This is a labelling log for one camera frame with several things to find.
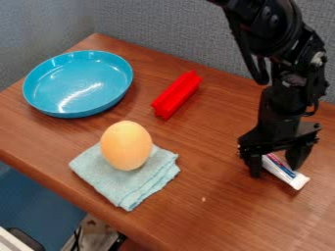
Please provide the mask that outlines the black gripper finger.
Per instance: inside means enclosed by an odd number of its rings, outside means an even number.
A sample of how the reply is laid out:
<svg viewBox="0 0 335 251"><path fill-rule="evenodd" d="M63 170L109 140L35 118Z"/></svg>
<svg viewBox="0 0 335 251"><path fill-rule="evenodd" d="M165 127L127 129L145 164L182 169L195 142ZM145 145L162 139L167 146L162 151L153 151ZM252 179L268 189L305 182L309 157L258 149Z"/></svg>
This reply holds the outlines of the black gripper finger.
<svg viewBox="0 0 335 251"><path fill-rule="evenodd" d="M262 156L260 154L250 155L248 157L246 164L250 169L250 175L254 178L260 178L262 176L262 168L264 168Z"/></svg>
<svg viewBox="0 0 335 251"><path fill-rule="evenodd" d="M312 152L313 143L288 143L286 144L286 160L294 171L297 171Z"/></svg>

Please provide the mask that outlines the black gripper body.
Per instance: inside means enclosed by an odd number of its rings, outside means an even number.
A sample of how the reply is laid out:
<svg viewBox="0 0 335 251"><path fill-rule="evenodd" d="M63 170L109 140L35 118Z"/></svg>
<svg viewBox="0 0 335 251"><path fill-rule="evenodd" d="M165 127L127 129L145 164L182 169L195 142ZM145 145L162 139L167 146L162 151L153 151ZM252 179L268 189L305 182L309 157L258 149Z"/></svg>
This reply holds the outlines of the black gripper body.
<svg viewBox="0 0 335 251"><path fill-rule="evenodd" d="M257 126L238 139L242 159L256 154L286 151L288 143L318 142L322 125L302 121L304 108L296 111L297 103L292 103L293 97L290 92L277 95L273 87L262 91Z"/></svg>

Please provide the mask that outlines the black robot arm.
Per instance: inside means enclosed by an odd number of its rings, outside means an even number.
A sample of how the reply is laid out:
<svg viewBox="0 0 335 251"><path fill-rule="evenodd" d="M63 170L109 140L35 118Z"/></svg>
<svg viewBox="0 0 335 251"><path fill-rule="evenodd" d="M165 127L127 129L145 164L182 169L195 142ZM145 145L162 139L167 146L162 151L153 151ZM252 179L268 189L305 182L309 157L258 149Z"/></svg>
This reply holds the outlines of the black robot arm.
<svg viewBox="0 0 335 251"><path fill-rule="evenodd" d="M262 157L284 151L298 170L318 142L318 123L305 122L320 108L329 81L325 42L302 20L296 0L208 0L226 14L242 59L261 94L256 128L238 139L250 174L262 174Z"/></svg>

